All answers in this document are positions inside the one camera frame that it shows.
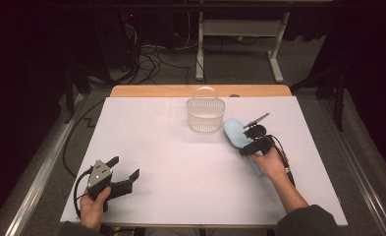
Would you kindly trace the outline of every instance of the sleeve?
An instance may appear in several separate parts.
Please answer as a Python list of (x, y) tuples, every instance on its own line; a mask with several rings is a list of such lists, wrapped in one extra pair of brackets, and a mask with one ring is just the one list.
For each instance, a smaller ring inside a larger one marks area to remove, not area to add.
[(276, 228), (277, 236), (338, 236), (340, 229), (331, 213), (313, 205), (296, 209), (282, 218)]
[(63, 223), (58, 236), (111, 236), (113, 229), (107, 225), (101, 225), (100, 232), (95, 232), (91, 229), (85, 228), (79, 224), (74, 224), (69, 221)]

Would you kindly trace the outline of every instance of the table leg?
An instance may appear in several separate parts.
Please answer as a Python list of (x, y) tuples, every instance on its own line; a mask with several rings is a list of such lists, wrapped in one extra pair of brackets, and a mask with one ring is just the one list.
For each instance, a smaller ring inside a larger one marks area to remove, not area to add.
[(196, 53), (196, 65), (195, 65), (195, 79), (201, 81), (204, 79), (204, 51), (202, 49), (202, 42), (204, 39), (203, 32), (203, 16), (202, 12), (199, 13), (199, 22), (198, 22), (198, 50)]
[(278, 54), (279, 46), (281, 45), (282, 37), (284, 36), (285, 28), (287, 27), (289, 17), (289, 12), (284, 13), (284, 16), (282, 17), (281, 26), (278, 28), (278, 33), (276, 35), (275, 46), (272, 51), (267, 52), (272, 72), (275, 77), (275, 81), (278, 84), (283, 84), (284, 78), (282, 77), (281, 70), (279, 69), (278, 61), (276, 60), (276, 55)]

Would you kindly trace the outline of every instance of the black curtain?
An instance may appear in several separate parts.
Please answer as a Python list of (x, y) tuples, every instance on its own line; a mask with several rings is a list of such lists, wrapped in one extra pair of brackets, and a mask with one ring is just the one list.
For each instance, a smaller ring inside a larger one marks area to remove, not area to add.
[(361, 15), (362, 35), (347, 74), (358, 114), (386, 160), (386, 1)]
[(52, 17), (37, 1), (0, 1), (0, 207), (61, 109)]

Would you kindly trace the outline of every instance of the table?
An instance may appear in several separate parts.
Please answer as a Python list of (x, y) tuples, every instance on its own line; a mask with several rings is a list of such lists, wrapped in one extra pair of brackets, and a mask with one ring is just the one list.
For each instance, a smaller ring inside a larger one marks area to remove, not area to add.
[[(292, 2), (332, 2), (333, 0), (297, 0)], [(228, 0), (228, 2), (290, 2), (284, 0)], [(287, 26), (290, 12), (284, 12), (282, 19), (276, 21), (245, 21), (245, 20), (209, 20), (204, 18), (202, 12), (198, 18), (198, 48), (196, 53), (195, 78), (200, 81), (204, 78), (204, 51), (202, 49), (203, 37), (205, 35), (230, 35), (230, 36), (265, 36), (275, 37), (275, 45), (272, 50), (267, 51), (267, 56), (276, 83), (284, 83), (281, 70), (276, 56), (281, 45), (282, 37)]]
[[(112, 181), (125, 180), (138, 168), (140, 177), (130, 195), (109, 202), (103, 222), (134, 227), (272, 228), (285, 215), (270, 181), (257, 177), (248, 159), (230, 147), (222, 130), (200, 134), (188, 127), (186, 101), (198, 87), (113, 89), (79, 176), (95, 159), (106, 162), (119, 155)], [(331, 212), (338, 225), (347, 225), (289, 89), (282, 85), (212, 87), (226, 102), (225, 120), (237, 118), (245, 123), (271, 113), (262, 123), (289, 154), (299, 191), (310, 204)], [(77, 221), (71, 198), (61, 218), (65, 220)]]

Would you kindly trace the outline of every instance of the gray carpet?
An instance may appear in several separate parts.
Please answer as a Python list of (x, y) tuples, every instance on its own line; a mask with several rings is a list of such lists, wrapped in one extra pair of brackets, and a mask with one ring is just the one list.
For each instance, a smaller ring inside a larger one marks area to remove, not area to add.
[[(265, 55), (265, 50), (270, 49), (272, 43), (272, 39), (263, 39), (251, 45), (224, 43), (222, 50), (219, 52), (206, 51), (204, 56), (205, 81), (210, 85), (275, 84)], [(311, 42), (304, 42), (300, 39), (284, 41), (278, 54), (278, 62), (286, 85), (293, 85), (306, 78), (321, 44), (322, 40)], [(221, 44), (217, 40), (211, 39), (206, 41), (204, 45), (204, 48), (211, 50), (218, 50), (220, 47)], [(145, 49), (144, 53), (147, 53), (147, 50), (153, 52), (153, 49), (149, 48)], [(204, 83), (204, 81), (197, 82), (194, 79), (194, 50), (173, 52), (159, 50), (159, 56), (164, 62), (172, 66), (161, 64), (160, 71), (153, 77), (153, 81), (148, 80), (143, 84)], [(139, 73), (137, 82), (147, 76), (147, 69), (153, 68), (153, 64), (148, 63), (147, 58), (143, 57), (140, 60), (145, 61), (142, 64), (144, 74)], [(117, 78), (121, 76), (121, 72), (115, 70), (112, 71), (112, 75)], [(341, 229), (342, 234), (348, 236), (382, 235), (364, 200), (363, 192), (358, 187), (344, 148), (336, 135), (333, 124), (330, 122), (329, 114), (324, 111), (321, 101), (315, 99), (313, 92), (314, 89), (302, 89), (302, 91), (296, 92), (296, 96), (299, 99), (308, 127), (335, 191), (341, 199), (343, 211), (349, 222), (349, 226)], [(104, 99), (109, 93), (110, 88), (94, 88), (92, 93), (84, 99), (82, 113), (85, 113), (93, 105)], [(91, 119), (90, 124), (95, 124), (101, 106), (102, 104), (99, 104), (84, 116), (84, 118)], [(58, 123), (61, 124), (63, 120), (64, 117), (62, 116), (59, 118)], [(94, 131), (87, 124), (88, 120), (81, 120), (71, 135), (65, 151), (66, 163), (74, 173), (77, 173), (80, 168), (90, 137)], [(370, 184), (376, 190), (376, 194), (386, 209), (386, 163), (359, 120), (349, 94), (345, 97), (344, 128), (345, 135), (351, 147), (353, 147), (353, 152), (359, 157), (361, 167), (367, 173)], [(0, 210), (0, 235), (5, 235), (28, 192), (29, 186), (44, 161), (44, 156), (50, 150), (50, 146), (55, 143), (57, 137), (58, 134), (56, 134), (54, 127), (28, 165), (16, 189)], [(59, 158), (22, 235), (56, 235), (60, 227), (59, 218), (73, 182), (74, 177), (66, 171), (62, 159)]]

